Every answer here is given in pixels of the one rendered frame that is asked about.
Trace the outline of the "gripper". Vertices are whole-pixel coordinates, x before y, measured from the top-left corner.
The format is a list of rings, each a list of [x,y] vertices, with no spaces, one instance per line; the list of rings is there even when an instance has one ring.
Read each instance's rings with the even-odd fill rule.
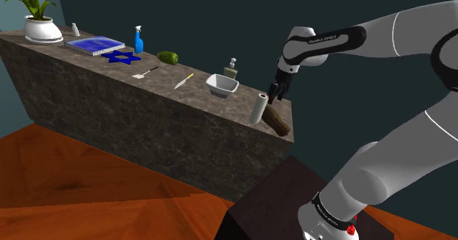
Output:
[[[283,99],[283,95],[288,91],[290,87],[292,78],[293,78],[292,73],[285,72],[281,69],[277,70],[276,75],[275,75],[275,80],[277,83],[272,83],[269,87],[268,104],[272,104],[276,96],[279,101]]]

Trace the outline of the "white paper towel roll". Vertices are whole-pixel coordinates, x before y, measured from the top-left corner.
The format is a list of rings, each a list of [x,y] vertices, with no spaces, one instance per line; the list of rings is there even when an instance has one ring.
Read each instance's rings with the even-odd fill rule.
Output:
[[[259,93],[257,98],[255,99],[255,104],[252,108],[252,112],[250,115],[250,122],[252,124],[257,124],[263,115],[263,112],[266,108],[268,103],[269,97],[267,94]]]

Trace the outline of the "brown wooden log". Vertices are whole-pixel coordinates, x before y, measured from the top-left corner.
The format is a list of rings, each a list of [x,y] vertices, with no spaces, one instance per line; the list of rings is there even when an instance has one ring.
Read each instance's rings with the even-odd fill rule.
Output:
[[[289,126],[269,104],[266,105],[261,118],[280,137],[287,136],[290,132]]]

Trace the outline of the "olive soap dispenser bottle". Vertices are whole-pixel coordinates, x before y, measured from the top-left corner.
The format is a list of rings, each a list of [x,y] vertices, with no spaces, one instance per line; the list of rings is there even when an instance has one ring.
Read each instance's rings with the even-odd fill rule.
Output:
[[[231,78],[231,79],[235,79],[236,78],[236,75],[238,73],[237,69],[235,69],[235,62],[236,62],[236,58],[231,58],[230,59],[230,63],[229,63],[229,66],[224,68],[223,70],[223,75],[228,77],[228,78]]]

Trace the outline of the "white square bowl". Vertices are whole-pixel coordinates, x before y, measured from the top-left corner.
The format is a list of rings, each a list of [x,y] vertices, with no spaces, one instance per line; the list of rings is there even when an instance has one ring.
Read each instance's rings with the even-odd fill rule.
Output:
[[[238,89],[239,82],[227,76],[212,74],[206,79],[206,85],[212,95],[227,98]]]

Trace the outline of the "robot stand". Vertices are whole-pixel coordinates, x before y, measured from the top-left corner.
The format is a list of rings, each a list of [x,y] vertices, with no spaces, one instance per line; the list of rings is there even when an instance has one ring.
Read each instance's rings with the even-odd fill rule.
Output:
[[[289,156],[227,210],[214,240],[304,240],[298,209],[326,184]]]

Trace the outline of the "blue spray bottle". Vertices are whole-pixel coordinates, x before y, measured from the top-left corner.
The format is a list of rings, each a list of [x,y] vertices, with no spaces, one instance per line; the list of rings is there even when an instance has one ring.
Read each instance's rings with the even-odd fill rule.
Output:
[[[142,53],[144,48],[144,43],[140,38],[141,26],[135,26],[136,34],[134,38],[134,52],[136,54]]]

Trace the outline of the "blue star shaped mat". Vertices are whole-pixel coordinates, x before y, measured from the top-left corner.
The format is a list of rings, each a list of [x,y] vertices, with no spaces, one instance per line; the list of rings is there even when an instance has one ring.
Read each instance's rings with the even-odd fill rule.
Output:
[[[133,52],[122,52],[114,50],[112,53],[105,53],[101,55],[108,59],[109,63],[124,63],[130,65],[133,61],[140,61],[141,58],[134,56]]]

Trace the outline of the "blue book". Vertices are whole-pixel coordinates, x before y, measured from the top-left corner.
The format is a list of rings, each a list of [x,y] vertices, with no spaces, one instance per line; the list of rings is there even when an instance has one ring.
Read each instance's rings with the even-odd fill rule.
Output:
[[[110,51],[125,48],[125,43],[104,36],[88,37],[64,42],[64,46],[90,56],[97,56]]]

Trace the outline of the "green plant in white pot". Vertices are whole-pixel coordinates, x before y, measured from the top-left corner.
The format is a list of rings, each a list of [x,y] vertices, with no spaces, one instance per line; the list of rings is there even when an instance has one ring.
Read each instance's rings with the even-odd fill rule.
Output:
[[[27,8],[29,15],[26,15],[23,28],[26,40],[36,44],[54,44],[63,41],[63,36],[53,18],[44,15],[48,5],[56,6],[55,3],[40,0],[4,0],[20,1]]]

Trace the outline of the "yellow handled knife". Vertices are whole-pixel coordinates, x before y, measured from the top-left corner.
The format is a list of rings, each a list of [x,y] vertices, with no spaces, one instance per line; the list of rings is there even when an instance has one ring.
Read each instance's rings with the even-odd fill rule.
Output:
[[[186,81],[187,81],[188,79],[190,79],[191,77],[193,77],[193,75],[194,75],[194,73],[188,75],[185,79],[183,79],[182,81],[178,82],[178,83],[175,85],[174,90],[178,89],[178,88],[181,87],[183,84],[185,84]]]

